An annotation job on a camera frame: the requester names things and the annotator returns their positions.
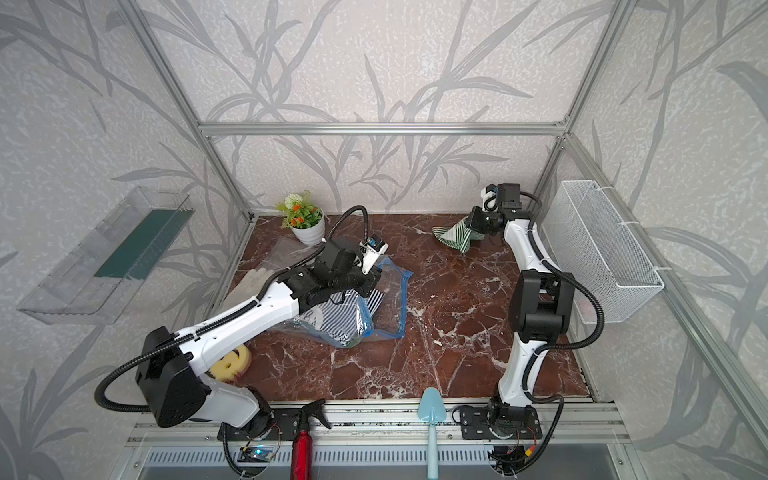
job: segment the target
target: wallpaper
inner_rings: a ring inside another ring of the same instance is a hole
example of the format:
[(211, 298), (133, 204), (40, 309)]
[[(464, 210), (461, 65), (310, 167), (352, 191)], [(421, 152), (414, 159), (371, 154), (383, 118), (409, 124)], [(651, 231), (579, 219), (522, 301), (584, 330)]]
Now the wallpaper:
[(141, 1), (205, 121), (562, 120), (613, 4)]
[[(551, 202), (562, 180), (582, 180), (562, 155), (542, 195)], [(572, 316), (569, 337), (592, 326)], [(656, 295), (632, 317), (605, 327), (579, 351), (602, 402), (616, 402), (653, 480), (768, 478), (768, 458), (704, 365), (664, 300)]]
[[(135, 418), (93, 388), (144, 335), (199, 321), (246, 226), (115, 5), (0, 2), (0, 478), (103, 479)], [(111, 326), (18, 312), (136, 185), (189, 193), (189, 223)], [(131, 378), (109, 395), (140, 402)]]
[(636, 10), (577, 134), (768, 393), (768, 2)]
[(217, 149), (255, 212), (309, 189), (326, 212), (469, 212), (480, 190), (516, 182), (533, 191), (553, 137), (222, 137)]

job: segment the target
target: yellow sponge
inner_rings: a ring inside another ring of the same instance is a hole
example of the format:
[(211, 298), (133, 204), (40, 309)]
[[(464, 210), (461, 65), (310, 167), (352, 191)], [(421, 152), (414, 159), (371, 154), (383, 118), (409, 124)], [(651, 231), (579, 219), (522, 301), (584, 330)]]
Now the yellow sponge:
[(210, 367), (210, 374), (220, 382), (232, 382), (250, 366), (250, 350), (245, 345), (238, 346)]

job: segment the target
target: plastic bag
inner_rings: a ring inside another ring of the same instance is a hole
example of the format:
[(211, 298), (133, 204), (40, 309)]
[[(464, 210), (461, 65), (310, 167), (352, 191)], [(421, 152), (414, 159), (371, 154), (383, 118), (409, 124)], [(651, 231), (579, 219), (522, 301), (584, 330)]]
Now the plastic bag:
[[(281, 237), (259, 265), (259, 278), (301, 260), (315, 249)], [(382, 269), (381, 279), (367, 299), (354, 290), (334, 293), (330, 301), (272, 329), (339, 348), (351, 348), (361, 341), (402, 338), (406, 332), (408, 278), (412, 273), (398, 268), (388, 257), (380, 258), (377, 266)]]
[(406, 334), (408, 280), (413, 272), (398, 267), (388, 256), (379, 258), (376, 266), (382, 269), (376, 290), (383, 293), (384, 298), (372, 316), (373, 331), (362, 340), (401, 339)]

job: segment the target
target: green striped cloth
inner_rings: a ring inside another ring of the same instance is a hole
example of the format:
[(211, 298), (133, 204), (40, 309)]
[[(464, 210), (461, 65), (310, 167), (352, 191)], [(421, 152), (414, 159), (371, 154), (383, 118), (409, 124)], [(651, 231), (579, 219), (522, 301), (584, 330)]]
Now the green striped cloth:
[(434, 233), (435, 237), (445, 245), (455, 248), (461, 253), (467, 253), (467, 250), (469, 250), (469, 241), (482, 240), (485, 238), (485, 235), (477, 233), (464, 225), (465, 219), (466, 217), (462, 218), (453, 227), (433, 227), (432, 233)]

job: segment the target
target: red spray bottle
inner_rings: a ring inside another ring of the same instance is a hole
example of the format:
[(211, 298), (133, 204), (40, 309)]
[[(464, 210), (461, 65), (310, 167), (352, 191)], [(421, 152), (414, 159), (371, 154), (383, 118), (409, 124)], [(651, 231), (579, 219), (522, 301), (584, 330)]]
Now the red spray bottle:
[(293, 440), (293, 453), (290, 458), (291, 480), (312, 479), (312, 436), (310, 435), (310, 417), (315, 417), (327, 429), (331, 428), (325, 414), (323, 405), (326, 400), (315, 400), (306, 404), (299, 411), (299, 425), (296, 429), (296, 438)]

